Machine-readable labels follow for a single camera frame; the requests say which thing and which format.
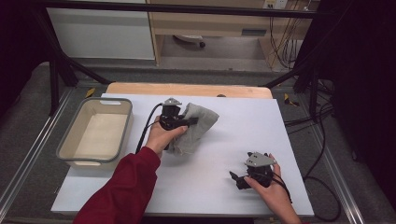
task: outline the plastic bin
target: plastic bin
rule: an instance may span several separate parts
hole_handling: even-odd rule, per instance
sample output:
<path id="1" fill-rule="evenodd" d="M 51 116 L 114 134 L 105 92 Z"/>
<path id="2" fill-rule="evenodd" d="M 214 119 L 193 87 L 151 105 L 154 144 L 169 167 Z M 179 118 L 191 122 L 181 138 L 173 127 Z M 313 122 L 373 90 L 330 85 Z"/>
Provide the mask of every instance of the plastic bin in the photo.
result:
<path id="1" fill-rule="evenodd" d="M 114 169 L 125 154 L 132 123 L 128 99 L 88 98 L 81 102 L 57 156 L 75 168 Z"/>

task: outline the black metal frame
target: black metal frame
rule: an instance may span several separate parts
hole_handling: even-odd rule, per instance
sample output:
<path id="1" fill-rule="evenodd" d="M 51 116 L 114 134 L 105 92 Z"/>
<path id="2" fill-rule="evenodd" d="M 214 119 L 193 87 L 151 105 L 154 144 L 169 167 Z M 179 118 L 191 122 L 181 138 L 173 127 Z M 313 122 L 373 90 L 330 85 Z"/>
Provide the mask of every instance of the black metal frame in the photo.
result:
<path id="1" fill-rule="evenodd" d="M 253 16 L 253 17 L 277 17 L 277 18 L 299 18 L 299 19 L 328 19 L 336 17 L 333 12 L 320 11 L 295 11 L 295 10 L 274 10 L 274 9 L 257 9 L 241 7 L 203 7 L 203 6 L 182 6 L 182 5 L 161 5 L 161 4 L 137 4 L 137 3 L 110 3 L 110 2 L 84 2 L 84 1 L 67 1 L 67 0 L 33 0 L 30 7 L 35 21 L 41 32 L 44 33 L 49 43 L 51 57 L 50 75 L 51 75 L 51 111 L 52 115 L 59 105 L 58 74 L 63 78 L 66 86 L 76 86 L 78 79 L 72 69 L 75 68 L 87 76 L 99 81 L 102 84 L 109 84 L 112 81 L 102 78 L 93 71 L 84 67 L 69 58 L 59 45 L 56 34 L 50 29 L 50 25 L 43 18 L 43 10 L 52 8 L 73 8 L 89 10 L 112 10 L 112 11 L 140 11 L 140 12 L 167 12 L 167 13 L 194 13 L 194 14 L 212 14 L 212 15 L 234 15 L 234 16 Z M 291 75 L 283 76 L 275 81 L 263 85 L 272 88 L 278 83 L 288 79 Z"/>

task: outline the person's right hand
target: person's right hand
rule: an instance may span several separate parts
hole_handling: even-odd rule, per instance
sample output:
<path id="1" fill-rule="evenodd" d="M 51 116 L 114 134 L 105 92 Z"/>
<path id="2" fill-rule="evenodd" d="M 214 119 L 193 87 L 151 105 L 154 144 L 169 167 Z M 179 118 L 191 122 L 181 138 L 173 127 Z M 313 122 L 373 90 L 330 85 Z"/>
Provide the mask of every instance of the person's right hand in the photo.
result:
<path id="1" fill-rule="evenodd" d="M 274 164 L 274 173 L 274 179 L 281 181 L 278 177 L 280 176 L 280 166 L 278 164 Z M 259 193 L 268 208 L 279 217 L 282 223 L 301 223 L 294 208 L 291 206 L 288 193 L 282 186 L 272 181 L 270 186 L 265 188 L 255 179 L 248 176 L 245 176 L 245 181 Z"/>

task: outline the white cabinet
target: white cabinet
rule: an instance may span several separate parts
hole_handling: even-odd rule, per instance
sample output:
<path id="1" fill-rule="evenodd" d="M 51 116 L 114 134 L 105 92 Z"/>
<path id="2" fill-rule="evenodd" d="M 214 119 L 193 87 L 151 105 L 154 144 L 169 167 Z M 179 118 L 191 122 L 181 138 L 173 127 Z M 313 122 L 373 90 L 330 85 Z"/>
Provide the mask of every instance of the white cabinet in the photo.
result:
<path id="1" fill-rule="evenodd" d="M 63 8 L 48 8 L 48 12 L 62 49 L 70 57 L 154 60 L 147 12 Z"/>

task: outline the hand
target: hand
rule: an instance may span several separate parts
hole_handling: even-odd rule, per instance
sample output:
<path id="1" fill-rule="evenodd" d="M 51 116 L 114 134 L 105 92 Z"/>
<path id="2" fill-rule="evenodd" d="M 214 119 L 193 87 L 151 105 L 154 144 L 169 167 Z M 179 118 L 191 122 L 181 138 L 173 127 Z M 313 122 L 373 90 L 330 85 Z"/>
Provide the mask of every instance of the hand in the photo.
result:
<path id="1" fill-rule="evenodd" d="M 161 157 L 163 149 L 172 141 L 172 139 L 186 132 L 188 127 L 181 126 L 174 130 L 166 131 L 161 127 L 161 124 L 158 122 L 159 120 L 160 117 L 157 116 L 155 123 L 151 125 L 146 147 L 151 148 L 159 157 Z"/>
<path id="2" fill-rule="evenodd" d="M 280 176 L 280 166 L 278 164 L 274 164 L 274 173 Z M 274 179 L 281 181 L 278 176 L 274 175 Z M 245 181 L 259 193 L 268 208 L 279 217 L 282 223 L 301 223 L 294 208 L 291 206 L 288 193 L 282 186 L 272 181 L 270 186 L 265 188 L 255 179 L 248 176 L 245 176 Z"/>

